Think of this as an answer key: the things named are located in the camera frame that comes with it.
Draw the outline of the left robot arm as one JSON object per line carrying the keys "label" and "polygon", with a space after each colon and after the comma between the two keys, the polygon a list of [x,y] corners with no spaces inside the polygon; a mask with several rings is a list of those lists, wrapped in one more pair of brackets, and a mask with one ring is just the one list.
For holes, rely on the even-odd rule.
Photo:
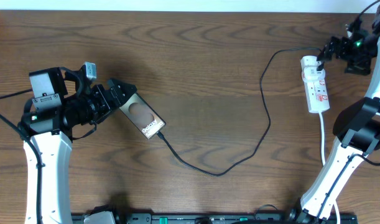
{"label": "left robot arm", "polygon": [[72,223],[68,167],[72,129],[97,125],[129,101],[137,88],[117,79],[108,87],[92,84],[96,67],[85,63],[77,71],[54,67],[29,74],[33,98],[18,124],[28,165],[26,223]]}

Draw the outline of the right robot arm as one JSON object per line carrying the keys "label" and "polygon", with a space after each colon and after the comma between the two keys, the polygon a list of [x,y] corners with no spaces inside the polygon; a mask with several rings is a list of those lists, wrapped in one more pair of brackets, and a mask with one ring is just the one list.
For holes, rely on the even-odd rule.
{"label": "right robot arm", "polygon": [[347,37],[332,37],[318,56],[304,56],[300,63],[308,109],[320,114],[325,105],[325,62],[333,57],[347,62],[346,73],[371,75],[365,96],[343,110],[333,126],[331,153],[318,177],[299,200],[288,220],[295,223],[327,223],[336,198],[355,169],[380,149],[380,1],[372,32],[361,28],[357,17],[346,28]]}

